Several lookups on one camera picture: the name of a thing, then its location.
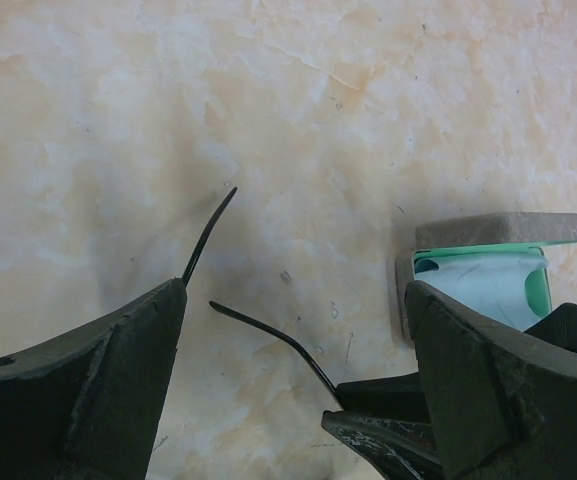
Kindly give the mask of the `light blue cleaning cloth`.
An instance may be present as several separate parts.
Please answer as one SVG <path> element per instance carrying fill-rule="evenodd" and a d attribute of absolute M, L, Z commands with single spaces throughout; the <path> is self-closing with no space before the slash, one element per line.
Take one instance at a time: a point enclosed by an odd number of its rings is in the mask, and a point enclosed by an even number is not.
<path fill-rule="evenodd" d="M 419 257 L 414 278 L 520 331 L 552 311 L 548 260 L 538 248 Z"/>

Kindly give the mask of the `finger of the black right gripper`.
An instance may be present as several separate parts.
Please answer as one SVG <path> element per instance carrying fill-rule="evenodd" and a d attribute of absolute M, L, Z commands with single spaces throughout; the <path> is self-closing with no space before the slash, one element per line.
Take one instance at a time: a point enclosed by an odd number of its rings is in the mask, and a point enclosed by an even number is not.
<path fill-rule="evenodd" d="M 384 479 L 442 479 L 429 424 L 325 411 L 321 427 L 365 459 Z"/>
<path fill-rule="evenodd" d="M 577 304 L 560 305 L 525 333 L 577 354 Z M 337 394 L 345 410 L 407 422 L 430 421 L 417 372 L 341 383 L 337 386 Z"/>

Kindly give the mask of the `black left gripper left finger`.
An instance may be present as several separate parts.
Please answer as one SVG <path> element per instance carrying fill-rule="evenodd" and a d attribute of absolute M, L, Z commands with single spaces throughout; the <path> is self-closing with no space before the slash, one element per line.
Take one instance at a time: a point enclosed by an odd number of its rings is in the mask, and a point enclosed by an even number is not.
<path fill-rule="evenodd" d="M 164 282 L 0 357 L 0 479 L 143 479 L 187 304 Z"/>

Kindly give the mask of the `black aviator sunglasses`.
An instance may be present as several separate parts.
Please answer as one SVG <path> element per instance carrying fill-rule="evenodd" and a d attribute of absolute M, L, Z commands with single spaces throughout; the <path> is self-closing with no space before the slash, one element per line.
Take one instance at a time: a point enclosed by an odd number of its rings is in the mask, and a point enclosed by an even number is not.
<path fill-rule="evenodd" d="M 192 275 L 197 267 L 199 259 L 204 251 L 204 248 L 208 242 L 208 239 L 217 224 L 218 220 L 234 198 L 237 193 L 238 188 L 232 187 L 225 198 L 221 201 L 219 206 L 211 215 L 210 219 L 206 223 L 190 257 L 185 266 L 184 272 L 182 274 L 182 281 L 185 286 L 188 286 Z M 239 321 L 243 324 L 251 326 L 257 330 L 263 331 L 276 339 L 282 341 L 286 345 L 290 346 L 294 351 L 298 353 L 298 355 L 307 363 L 309 368 L 313 371 L 315 376 L 319 379 L 319 381 L 324 385 L 325 389 L 328 393 L 332 396 L 334 402 L 339 406 L 342 407 L 341 400 L 339 399 L 336 391 L 335 385 L 329 379 L 329 377 L 325 374 L 323 369 L 319 366 L 319 364 L 315 361 L 315 359 L 307 352 L 307 350 L 294 338 L 287 335 L 286 333 L 266 324 L 259 320 L 256 320 L 250 316 L 247 316 L 243 313 L 233 310 L 232 308 L 226 307 L 222 304 L 219 304 L 215 301 L 209 301 L 209 306 L 218 312 L 221 315 L 227 316 L 231 319 Z"/>

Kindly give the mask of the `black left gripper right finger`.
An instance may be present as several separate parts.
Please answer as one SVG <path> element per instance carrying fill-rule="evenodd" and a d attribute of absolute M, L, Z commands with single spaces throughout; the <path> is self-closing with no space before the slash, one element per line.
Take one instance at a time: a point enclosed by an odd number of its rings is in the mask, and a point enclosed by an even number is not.
<path fill-rule="evenodd" d="M 422 282 L 407 317 L 448 479 L 577 479 L 577 353 Z"/>

